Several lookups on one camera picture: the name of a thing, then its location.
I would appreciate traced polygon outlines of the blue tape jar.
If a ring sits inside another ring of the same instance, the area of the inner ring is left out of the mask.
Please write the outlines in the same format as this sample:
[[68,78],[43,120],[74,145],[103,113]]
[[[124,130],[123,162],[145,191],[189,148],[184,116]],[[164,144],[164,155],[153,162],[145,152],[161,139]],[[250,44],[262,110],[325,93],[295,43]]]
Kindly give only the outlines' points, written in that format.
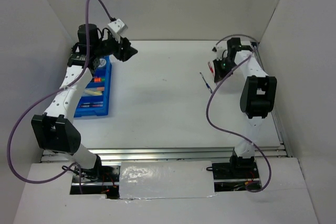
[[98,69],[104,69],[107,66],[106,58],[100,58],[99,65],[97,66]]

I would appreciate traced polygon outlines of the yellow pastel highlighter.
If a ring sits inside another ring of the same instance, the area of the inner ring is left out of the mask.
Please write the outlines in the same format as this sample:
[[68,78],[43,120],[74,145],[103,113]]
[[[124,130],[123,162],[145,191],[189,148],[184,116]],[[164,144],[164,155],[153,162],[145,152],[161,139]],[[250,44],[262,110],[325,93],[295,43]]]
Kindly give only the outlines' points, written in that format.
[[85,90],[82,94],[83,97],[100,96],[100,95],[103,95],[102,91],[92,91],[92,90]]

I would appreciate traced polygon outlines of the red ink clear pen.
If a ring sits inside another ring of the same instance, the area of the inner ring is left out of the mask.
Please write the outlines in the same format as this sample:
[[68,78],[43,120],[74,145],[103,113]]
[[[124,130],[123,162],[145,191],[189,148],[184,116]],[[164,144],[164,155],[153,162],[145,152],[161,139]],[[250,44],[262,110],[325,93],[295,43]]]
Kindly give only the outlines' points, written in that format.
[[79,108],[99,108],[103,107],[103,104],[82,104]]

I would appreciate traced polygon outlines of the orange cap clear marker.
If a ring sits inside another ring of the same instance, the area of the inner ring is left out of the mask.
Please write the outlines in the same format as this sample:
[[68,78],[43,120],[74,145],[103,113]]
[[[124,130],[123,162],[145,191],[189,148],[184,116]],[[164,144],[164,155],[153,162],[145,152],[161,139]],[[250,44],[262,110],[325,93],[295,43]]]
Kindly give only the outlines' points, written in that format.
[[93,91],[104,91],[104,87],[90,88],[90,90],[93,90]]

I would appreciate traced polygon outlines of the red blue clip pen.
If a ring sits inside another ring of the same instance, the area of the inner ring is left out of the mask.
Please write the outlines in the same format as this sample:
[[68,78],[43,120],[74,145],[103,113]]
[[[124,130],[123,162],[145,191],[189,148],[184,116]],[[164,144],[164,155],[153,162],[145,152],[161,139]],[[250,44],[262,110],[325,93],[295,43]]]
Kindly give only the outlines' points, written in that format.
[[207,81],[205,80],[203,74],[202,74],[201,72],[199,72],[199,74],[200,74],[200,76],[202,77],[202,79],[203,79],[203,81],[204,81],[204,83],[205,83],[207,89],[209,90],[210,94],[212,94],[212,93],[213,93],[213,90],[212,90],[212,88],[210,87],[210,85],[207,83]]

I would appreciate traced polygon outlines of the slim red ballpoint pen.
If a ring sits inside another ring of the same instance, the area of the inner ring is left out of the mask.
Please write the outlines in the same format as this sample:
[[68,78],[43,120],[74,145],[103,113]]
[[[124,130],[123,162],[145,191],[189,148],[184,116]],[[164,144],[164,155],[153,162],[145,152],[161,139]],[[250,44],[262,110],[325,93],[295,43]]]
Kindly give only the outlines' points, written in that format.
[[210,70],[210,72],[212,73],[212,75],[214,76],[215,75],[215,73],[214,73],[214,69],[213,69],[213,67],[212,67],[212,64],[211,64],[211,62],[209,61],[208,63],[208,67],[209,67],[209,70]]

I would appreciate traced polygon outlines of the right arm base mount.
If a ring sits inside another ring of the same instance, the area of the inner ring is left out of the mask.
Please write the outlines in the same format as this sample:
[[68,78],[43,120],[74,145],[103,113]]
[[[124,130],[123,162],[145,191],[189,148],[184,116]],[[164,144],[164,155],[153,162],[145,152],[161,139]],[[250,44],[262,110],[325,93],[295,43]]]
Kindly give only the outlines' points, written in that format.
[[213,174],[215,192],[262,188],[256,163],[243,170],[233,169],[230,163],[212,163],[206,170]]

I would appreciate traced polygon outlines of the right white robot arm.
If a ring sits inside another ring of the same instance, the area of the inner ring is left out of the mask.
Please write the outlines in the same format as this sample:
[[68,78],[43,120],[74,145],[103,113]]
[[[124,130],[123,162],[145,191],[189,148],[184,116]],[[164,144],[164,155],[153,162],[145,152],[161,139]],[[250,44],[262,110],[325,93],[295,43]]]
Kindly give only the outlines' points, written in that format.
[[213,60],[215,83],[229,77],[229,72],[237,66],[245,80],[239,106],[248,123],[245,136],[249,140],[242,140],[234,147],[229,165],[230,174],[240,178],[254,165],[254,145],[259,140],[264,119],[274,108],[277,79],[263,70],[256,59],[255,49],[250,44],[242,44],[239,37],[230,38],[226,47],[214,46],[212,51],[216,53]]

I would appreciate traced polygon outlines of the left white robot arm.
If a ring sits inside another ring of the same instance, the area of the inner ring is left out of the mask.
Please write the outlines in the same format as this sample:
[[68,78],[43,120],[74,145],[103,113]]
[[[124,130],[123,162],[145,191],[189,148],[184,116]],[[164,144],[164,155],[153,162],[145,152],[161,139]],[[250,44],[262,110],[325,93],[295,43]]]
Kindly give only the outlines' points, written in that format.
[[96,25],[80,25],[78,42],[73,45],[60,92],[43,114],[34,115],[31,120],[39,147],[63,154],[78,163],[85,176],[93,182],[103,177],[104,169],[100,157],[81,143],[81,135],[73,125],[75,110],[100,64],[100,58],[114,55],[117,60],[125,62],[137,54],[129,40],[122,36],[127,28],[120,19],[112,21],[107,25],[108,37],[103,40]]

